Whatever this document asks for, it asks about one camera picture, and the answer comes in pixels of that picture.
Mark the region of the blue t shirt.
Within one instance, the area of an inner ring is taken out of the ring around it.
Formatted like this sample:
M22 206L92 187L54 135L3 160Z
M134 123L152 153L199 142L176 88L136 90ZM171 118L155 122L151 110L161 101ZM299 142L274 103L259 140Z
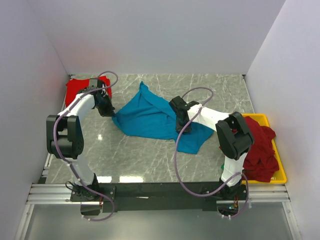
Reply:
M137 94L122 107L113 123L127 136L176 141L176 114L169 102L152 93L143 82ZM214 130L199 123L191 123L191 132L184 133L177 150L187 154L197 154L201 146L214 133Z

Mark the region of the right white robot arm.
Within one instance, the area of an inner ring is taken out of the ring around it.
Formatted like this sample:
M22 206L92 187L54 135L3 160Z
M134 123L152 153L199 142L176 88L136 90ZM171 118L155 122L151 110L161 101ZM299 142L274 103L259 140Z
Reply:
M242 180L244 161L252 145L254 136L239 112L225 113L204 107L191 101L185 102L177 96L169 102L176 114L176 130L179 132L176 145L184 131L191 130L191 123L197 123L217 133L219 147L224 154L224 168L220 180L229 188L238 185Z

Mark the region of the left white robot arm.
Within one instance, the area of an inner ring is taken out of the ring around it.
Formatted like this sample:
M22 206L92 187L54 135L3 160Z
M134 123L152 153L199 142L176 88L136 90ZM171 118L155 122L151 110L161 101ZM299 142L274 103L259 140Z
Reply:
M47 151L61 159L75 177L76 185L92 188L97 178L83 156L85 141L81 122L96 109L102 117L114 117L111 81L105 76L71 79L67 84L65 109L46 118Z

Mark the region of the folded red t shirt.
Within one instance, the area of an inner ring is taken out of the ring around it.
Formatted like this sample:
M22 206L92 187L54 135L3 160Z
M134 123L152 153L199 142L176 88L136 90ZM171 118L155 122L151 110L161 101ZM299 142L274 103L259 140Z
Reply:
M111 84L110 79L107 78L106 76L100 76L99 79L104 82L106 86L109 86ZM66 84L66 97L65 97L65 106L68 107L73 100L75 99L76 95L78 92L86 87L89 86L90 79L71 79L68 81ZM112 89L107 88L106 89L107 94L109 95L110 98L112 98Z

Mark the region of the black base beam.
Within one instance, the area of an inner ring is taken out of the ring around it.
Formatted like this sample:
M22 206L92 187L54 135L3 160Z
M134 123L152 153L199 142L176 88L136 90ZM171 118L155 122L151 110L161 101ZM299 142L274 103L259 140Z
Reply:
M207 196L216 190L220 183L187 182L185 186L198 197L186 192L178 182L163 183L99 183L95 190L104 194L101 198L82 186L74 186L70 201L81 203L81 212L85 215L97 215L101 210L110 213L119 211L155 211L155 210L203 210L216 211L218 201L244 201L247 188L244 184L225 186L218 193Z

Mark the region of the dark red t shirt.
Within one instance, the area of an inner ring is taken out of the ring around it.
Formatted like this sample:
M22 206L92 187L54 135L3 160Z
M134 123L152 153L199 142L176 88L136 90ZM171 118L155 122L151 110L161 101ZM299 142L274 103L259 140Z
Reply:
M250 116L246 116L245 121L253 134L254 144L244 160L244 174L248 180L269 183L274 173L279 170L272 144L276 133Z

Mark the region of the yellow plastic bin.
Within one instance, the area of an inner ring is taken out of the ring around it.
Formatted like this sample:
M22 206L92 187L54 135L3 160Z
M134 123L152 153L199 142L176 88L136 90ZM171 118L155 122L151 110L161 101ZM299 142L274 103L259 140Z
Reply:
M244 113L243 117L244 118L245 117L251 117L252 119L257 121L261 126L270 127L270 124L269 124L268 119L267 119L265 114L262 114L262 113ZM281 162L281 159L280 159L280 156L279 156L276 144L275 144L275 138L272 140L272 146L273 146L273 150L275 151L274 157L276 158L276 160L278 162L279 170L276 171L273 174L270 182L259 182L259 181L256 181L256 180L248 180L248 182L250 184L270 184L270 185L274 185L274 184L284 184L284 183L287 182L286 173L284 171L283 164Z

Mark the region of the aluminium frame rail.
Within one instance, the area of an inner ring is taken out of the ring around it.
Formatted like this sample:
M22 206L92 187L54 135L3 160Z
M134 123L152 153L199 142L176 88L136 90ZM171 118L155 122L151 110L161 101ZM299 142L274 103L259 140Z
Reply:
M26 204L28 205L80 205L72 202L71 190L63 184L32 184ZM283 184L250 184L249 201L252 203L290 202L287 188Z

